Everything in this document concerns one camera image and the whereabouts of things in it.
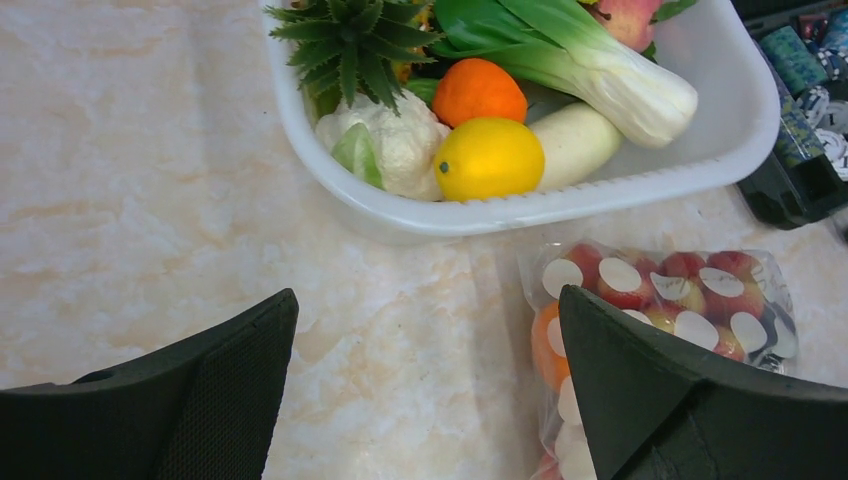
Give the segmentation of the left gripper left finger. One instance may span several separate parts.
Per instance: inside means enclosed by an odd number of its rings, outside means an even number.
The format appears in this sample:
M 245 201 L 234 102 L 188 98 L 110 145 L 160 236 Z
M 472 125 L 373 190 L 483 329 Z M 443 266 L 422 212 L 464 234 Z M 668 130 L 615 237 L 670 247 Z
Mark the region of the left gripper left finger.
M 219 325 L 69 384 L 1 393 L 5 479 L 258 479 L 299 305 L 284 289 Z

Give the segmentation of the orange persimmon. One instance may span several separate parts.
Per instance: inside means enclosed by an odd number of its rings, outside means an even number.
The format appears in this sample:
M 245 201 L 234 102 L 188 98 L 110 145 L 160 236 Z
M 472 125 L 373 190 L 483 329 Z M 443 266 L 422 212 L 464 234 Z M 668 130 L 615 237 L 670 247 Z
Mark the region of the orange persimmon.
M 531 328 L 533 363 L 543 381 L 558 392 L 562 383 L 571 376 L 561 335 L 559 306 L 549 303 L 536 314 Z

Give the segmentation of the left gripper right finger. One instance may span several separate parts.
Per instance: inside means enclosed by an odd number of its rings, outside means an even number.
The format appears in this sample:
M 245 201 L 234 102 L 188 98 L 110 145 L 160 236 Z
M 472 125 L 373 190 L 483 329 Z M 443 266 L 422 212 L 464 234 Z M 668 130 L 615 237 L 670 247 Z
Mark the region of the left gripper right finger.
M 846 477 L 844 388 L 720 356 L 577 286 L 559 312 L 599 478 Z

